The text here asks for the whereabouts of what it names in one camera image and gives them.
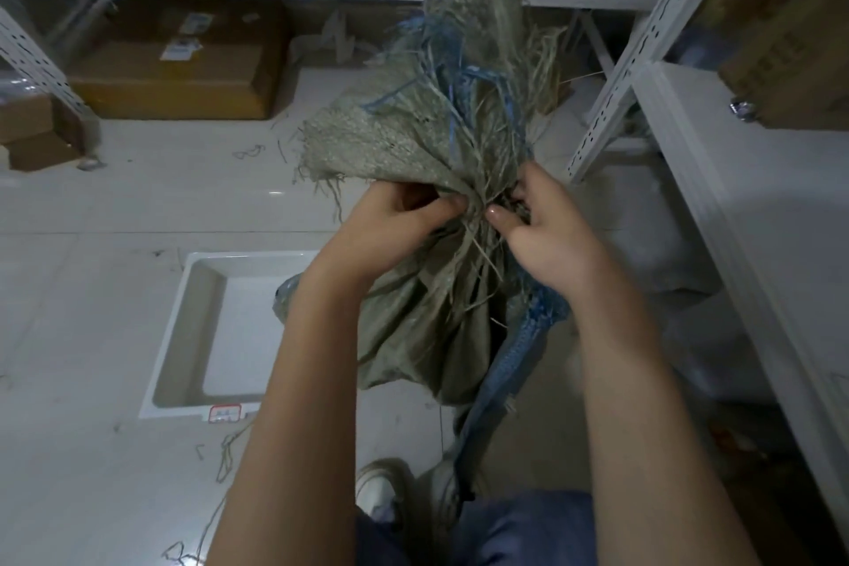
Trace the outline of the person's right hand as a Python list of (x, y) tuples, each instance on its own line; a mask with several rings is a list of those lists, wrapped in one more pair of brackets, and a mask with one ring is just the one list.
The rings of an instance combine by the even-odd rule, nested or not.
[(529, 211), (527, 235), (510, 248), (524, 271), (570, 302), (614, 269), (607, 247), (593, 232), (566, 188), (536, 162), (520, 168), (512, 194)]

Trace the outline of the person's left hand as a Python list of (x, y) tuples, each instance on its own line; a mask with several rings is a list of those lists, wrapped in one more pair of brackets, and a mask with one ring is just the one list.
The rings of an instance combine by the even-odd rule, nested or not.
[(373, 182), (310, 264), (307, 276), (369, 288), (434, 232), (416, 231), (414, 210), (439, 196), (433, 185)]

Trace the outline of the frayed grey-green woven sack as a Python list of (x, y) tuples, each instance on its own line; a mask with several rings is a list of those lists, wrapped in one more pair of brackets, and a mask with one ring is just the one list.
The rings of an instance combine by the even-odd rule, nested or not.
[(564, 27), (525, 0), (426, 0), (396, 25), (369, 75), (306, 120), (300, 172), (334, 193), (348, 178), (433, 185), (464, 216), (369, 290), (358, 385), (396, 380), (457, 408), (450, 456), (463, 500), (504, 413), (540, 359), (566, 301), (523, 271), (484, 217), (513, 202), (520, 167), (555, 103)]

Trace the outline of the person's left forearm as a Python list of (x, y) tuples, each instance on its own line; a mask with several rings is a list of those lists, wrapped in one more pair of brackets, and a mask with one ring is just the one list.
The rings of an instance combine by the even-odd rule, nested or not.
[(353, 566), (356, 339), (374, 266), (315, 259), (207, 552), (207, 566)]

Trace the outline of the person's right forearm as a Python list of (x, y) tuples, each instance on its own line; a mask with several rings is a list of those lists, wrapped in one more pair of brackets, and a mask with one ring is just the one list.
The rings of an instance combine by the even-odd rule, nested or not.
[(603, 259), (570, 293), (600, 566), (760, 566), (642, 295)]

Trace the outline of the white packaging piece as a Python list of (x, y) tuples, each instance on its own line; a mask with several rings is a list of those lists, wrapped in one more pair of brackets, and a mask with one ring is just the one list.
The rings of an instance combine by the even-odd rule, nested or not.
[(347, 15), (341, 9), (329, 14), (318, 34), (301, 34), (289, 43), (287, 60), (295, 65), (307, 56), (329, 51), (334, 55), (337, 65), (352, 62), (355, 55), (376, 56), (379, 48), (372, 43), (348, 33)]

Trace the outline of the white plastic tray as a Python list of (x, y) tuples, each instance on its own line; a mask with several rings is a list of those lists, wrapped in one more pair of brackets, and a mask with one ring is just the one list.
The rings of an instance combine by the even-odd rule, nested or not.
[(257, 412), (283, 335), (274, 299), (316, 255), (190, 253), (139, 418), (225, 423)]

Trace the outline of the white shoe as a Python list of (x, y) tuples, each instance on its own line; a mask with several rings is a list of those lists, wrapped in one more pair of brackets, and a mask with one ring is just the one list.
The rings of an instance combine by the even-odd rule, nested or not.
[(412, 515), (412, 485), (409, 465), (402, 459), (373, 461), (356, 475), (356, 506), (378, 524), (400, 530)]

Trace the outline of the large flat cardboard box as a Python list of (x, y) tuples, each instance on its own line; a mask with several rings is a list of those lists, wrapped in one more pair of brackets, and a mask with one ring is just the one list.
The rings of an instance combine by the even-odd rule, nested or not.
[(119, 0), (65, 76), (102, 119), (264, 120), (290, 39), (282, 0)]

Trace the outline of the blue jeans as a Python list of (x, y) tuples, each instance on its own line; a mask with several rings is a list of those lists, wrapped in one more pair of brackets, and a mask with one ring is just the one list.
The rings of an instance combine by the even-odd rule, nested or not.
[(468, 501), (437, 566), (598, 566), (593, 498), (528, 490)]

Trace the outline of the printed cardboard carton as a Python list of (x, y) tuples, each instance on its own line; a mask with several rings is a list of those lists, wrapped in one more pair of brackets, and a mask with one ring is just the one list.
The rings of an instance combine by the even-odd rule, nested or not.
[(717, 74), (765, 128), (849, 132), (849, 0), (789, 0)]

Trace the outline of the loose sack fibre strands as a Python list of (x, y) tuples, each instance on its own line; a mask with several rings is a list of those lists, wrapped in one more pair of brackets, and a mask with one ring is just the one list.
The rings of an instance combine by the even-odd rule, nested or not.
[(161, 558), (167, 566), (207, 566), (208, 548), (228, 499), (231, 476), (238, 467), (238, 443), (247, 440), (254, 423), (255, 419), (249, 417), (246, 423), (223, 438), (220, 444), (221, 455), (216, 474), (216, 484), (223, 488), (222, 496), (203, 527), (196, 547), (189, 548), (186, 541), (178, 540), (162, 552)]

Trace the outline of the small open cardboard box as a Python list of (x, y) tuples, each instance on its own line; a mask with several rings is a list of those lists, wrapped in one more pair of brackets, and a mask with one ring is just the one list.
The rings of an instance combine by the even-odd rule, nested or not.
[(80, 117), (55, 96), (0, 98), (0, 151), (9, 170), (32, 173), (86, 156), (88, 135)]

